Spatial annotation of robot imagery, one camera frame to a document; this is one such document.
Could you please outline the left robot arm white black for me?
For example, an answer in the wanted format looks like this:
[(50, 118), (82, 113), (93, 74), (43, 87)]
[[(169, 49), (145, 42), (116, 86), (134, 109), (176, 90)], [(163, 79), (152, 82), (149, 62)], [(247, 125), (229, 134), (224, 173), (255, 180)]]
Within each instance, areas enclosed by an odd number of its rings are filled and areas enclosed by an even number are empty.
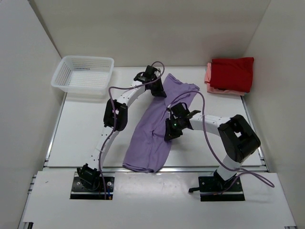
[(145, 71), (136, 74), (129, 87), (109, 87), (110, 98), (105, 107), (100, 139), (86, 163), (77, 168), (80, 182), (89, 192), (106, 187), (102, 174), (103, 163), (114, 139), (127, 126), (128, 108), (132, 103), (147, 90), (151, 91), (154, 97), (166, 97), (161, 80), (165, 66), (157, 68), (154, 66), (157, 63), (161, 64), (159, 61), (153, 62)]

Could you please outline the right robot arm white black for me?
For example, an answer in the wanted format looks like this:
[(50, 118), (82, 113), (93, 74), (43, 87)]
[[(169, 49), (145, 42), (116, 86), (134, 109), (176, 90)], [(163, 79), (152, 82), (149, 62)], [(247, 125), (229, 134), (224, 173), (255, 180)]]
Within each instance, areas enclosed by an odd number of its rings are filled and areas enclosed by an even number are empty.
[(169, 112), (169, 117), (165, 120), (166, 142), (182, 136), (186, 128), (203, 131), (209, 149), (216, 156), (207, 134), (220, 137), (226, 156), (222, 161), (216, 159), (220, 165), (215, 170), (213, 179), (222, 192), (230, 188), (243, 162), (261, 145), (259, 137), (242, 115), (237, 114), (231, 118), (205, 115), (203, 111), (189, 111), (186, 103), (169, 106), (166, 111)]

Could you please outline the purple t shirt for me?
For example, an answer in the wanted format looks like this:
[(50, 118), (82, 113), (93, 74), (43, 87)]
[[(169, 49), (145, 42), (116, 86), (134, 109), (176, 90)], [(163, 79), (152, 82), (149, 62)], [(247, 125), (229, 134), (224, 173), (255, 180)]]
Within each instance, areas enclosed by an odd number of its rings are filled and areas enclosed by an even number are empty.
[(165, 120), (169, 117), (167, 106), (176, 99), (190, 105), (195, 91), (200, 87), (182, 83), (172, 74), (163, 82), (166, 97), (155, 97), (144, 112), (132, 135), (122, 166), (132, 171), (155, 173), (160, 170), (169, 155), (172, 143), (164, 140)]

